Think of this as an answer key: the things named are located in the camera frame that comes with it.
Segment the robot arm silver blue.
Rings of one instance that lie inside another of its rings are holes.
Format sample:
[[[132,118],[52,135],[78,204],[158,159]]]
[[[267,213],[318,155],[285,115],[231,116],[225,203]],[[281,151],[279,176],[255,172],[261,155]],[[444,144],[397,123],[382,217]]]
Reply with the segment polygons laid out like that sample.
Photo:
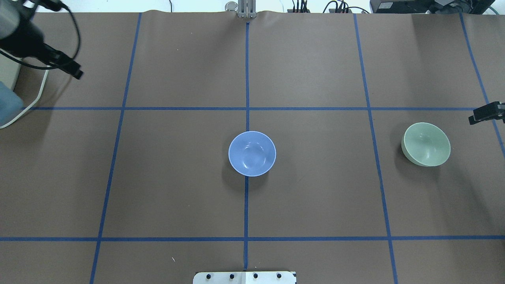
[[[25,2],[25,0],[0,2],[1,55],[31,69],[44,71],[59,69],[80,80],[84,73],[75,59],[79,54],[82,38],[74,13],[61,0],[31,0],[32,7],[25,6]],[[77,47],[73,56],[67,56],[45,43],[43,32],[32,23],[40,6],[51,11],[64,9],[69,13],[77,34]]]

